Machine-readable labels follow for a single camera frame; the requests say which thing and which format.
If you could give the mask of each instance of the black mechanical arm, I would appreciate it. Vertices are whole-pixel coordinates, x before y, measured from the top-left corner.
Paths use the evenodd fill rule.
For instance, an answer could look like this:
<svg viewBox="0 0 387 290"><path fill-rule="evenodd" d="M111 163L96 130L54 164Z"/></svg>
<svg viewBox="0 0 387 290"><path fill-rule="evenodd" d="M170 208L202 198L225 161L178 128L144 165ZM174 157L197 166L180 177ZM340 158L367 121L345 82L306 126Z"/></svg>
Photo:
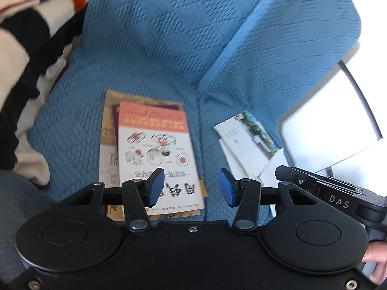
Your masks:
<svg viewBox="0 0 387 290"><path fill-rule="evenodd" d="M45 289L313 289L380 290L358 269L367 227L384 230L385 197L297 168L276 171L278 188L236 180L226 169L219 185L226 221L151 223L164 186L160 168L148 180L120 188L95 183L32 218L16 235L28 269L12 290ZM122 204L125 222L106 206ZM278 213L258 226L261 204Z"/></svg>

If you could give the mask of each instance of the food illustration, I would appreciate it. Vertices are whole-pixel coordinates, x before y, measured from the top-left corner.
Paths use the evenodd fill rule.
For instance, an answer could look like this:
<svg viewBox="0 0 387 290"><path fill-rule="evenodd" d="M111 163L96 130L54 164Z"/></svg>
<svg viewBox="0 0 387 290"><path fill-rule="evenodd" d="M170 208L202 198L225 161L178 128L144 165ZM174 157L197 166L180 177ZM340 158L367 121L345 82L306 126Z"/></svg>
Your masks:
<svg viewBox="0 0 387 290"><path fill-rule="evenodd" d="M176 145L176 137L169 134L153 135L150 139L158 144L158 149L164 149L171 144Z"/></svg>
<svg viewBox="0 0 387 290"><path fill-rule="evenodd" d="M142 150L141 149L136 149L134 151L134 153L135 153L136 156L144 157L143 154L142 154Z"/></svg>
<svg viewBox="0 0 387 290"><path fill-rule="evenodd" d="M164 157L168 157L169 155L171 155L171 151L170 151L170 150L162 150L162 151L161 151L161 154L162 154Z"/></svg>
<svg viewBox="0 0 387 290"><path fill-rule="evenodd" d="M157 148L152 148L148 150L146 154L147 160L149 163L157 166L163 162L163 158L161 157L161 151Z"/></svg>
<svg viewBox="0 0 387 290"><path fill-rule="evenodd" d="M190 164L190 158L187 153L181 153L176 156L176 163L179 166L186 166Z"/></svg>
<svg viewBox="0 0 387 290"><path fill-rule="evenodd" d="M130 163L131 165L141 166L143 164L143 161L141 158L144 156L138 155L138 153L136 154L136 151L125 153L126 162Z"/></svg>
<svg viewBox="0 0 387 290"><path fill-rule="evenodd" d="M141 142L143 139L145 138L145 133L144 132L141 132L141 133L133 133L132 135L130 135L127 139L128 143L129 144L132 144L132 143L139 143Z"/></svg>

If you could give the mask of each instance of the blue seat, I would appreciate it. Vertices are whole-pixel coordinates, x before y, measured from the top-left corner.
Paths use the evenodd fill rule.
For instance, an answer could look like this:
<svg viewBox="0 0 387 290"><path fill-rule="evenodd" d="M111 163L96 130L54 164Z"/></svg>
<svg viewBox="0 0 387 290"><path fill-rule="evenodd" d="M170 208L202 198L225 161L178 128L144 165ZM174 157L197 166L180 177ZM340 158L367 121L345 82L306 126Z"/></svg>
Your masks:
<svg viewBox="0 0 387 290"><path fill-rule="evenodd" d="M231 220L213 126L250 109L274 141L279 116L360 33L350 0L90 0L81 44L29 135L58 201L95 181L107 89L184 104L200 177L197 219ZM261 223L269 217L262 207Z"/></svg>

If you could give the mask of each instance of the seat backrest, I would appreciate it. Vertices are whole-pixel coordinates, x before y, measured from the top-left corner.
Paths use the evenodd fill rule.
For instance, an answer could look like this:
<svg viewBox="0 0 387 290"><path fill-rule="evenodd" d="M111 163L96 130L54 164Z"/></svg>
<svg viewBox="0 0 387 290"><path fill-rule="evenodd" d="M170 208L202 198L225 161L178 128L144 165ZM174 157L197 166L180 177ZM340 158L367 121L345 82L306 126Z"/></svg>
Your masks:
<svg viewBox="0 0 387 290"><path fill-rule="evenodd" d="M86 16L85 45L104 42L115 53L149 61L194 85L260 0L95 1ZM89 25L90 17L98 17L97 24Z"/></svg>
<svg viewBox="0 0 387 290"><path fill-rule="evenodd" d="M360 35L351 0L260 0L199 84L199 94L250 109L281 146L278 120Z"/></svg>

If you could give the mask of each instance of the booklet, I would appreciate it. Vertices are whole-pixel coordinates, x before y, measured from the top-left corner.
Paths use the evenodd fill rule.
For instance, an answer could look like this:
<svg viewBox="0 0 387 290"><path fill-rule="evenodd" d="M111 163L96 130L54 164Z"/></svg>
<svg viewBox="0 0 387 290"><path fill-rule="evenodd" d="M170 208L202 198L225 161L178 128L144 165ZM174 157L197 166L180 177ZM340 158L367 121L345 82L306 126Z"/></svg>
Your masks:
<svg viewBox="0 0 387 290"><path fill-rule="evenodd" d="M275 170L288 166L284 150L278 149L260 122L246 110L218 124L214 129L222 137L220 146L233 176L255 179L262 186L276 188ZM270 205L275 217L275 205Z"/></svg>
<svg viewBox="0 0 387 290"><path fill-rule="evenodd" d="M156 100L149 97L135 96L132 94L125 94L113 90L107 90L105 96L105 103L102 116L101 126L101 144L99 149L99 180L105 183L107 188L120 186L119 182L119 167L117 158L117 148L115 143L115 128L113 125L112 106L119 105L121 101L139 103L144 105L155 105L159 107L171 107L176 110L183 110L183 105L179 102ZM206 188L203 181L201 181L201 189L203 197L206 197ZM171 212L164 215L150 216L151 220L170 219L188 216L197 216L200 210L192 210L186 212ZM113 220L124 221L122 205L109 205L108 217Z"/></svg>
<svg viewBox="0 0 387 290"><path fill-rule="evenodd" d="M149 215L204 208L185 112L122 102L119 105L119 180L147 179L157 168L165 184Z"/></svg>
<svg viewBox="0 0 387 290"><path fill-rule="evenodd" d="M249 178L256 178L278 147L249 110L214 126Z"/></svg>
<svg viewBox="0 0 387 290"><path fill-rule="evenodd" d="M178 105L154 105L154 107L166 108L172 110L180 110ZM114 139L116 143L116 149L119 149L119 103L112 105L112 117L113 117L113 128L114 128Z"/></svg>

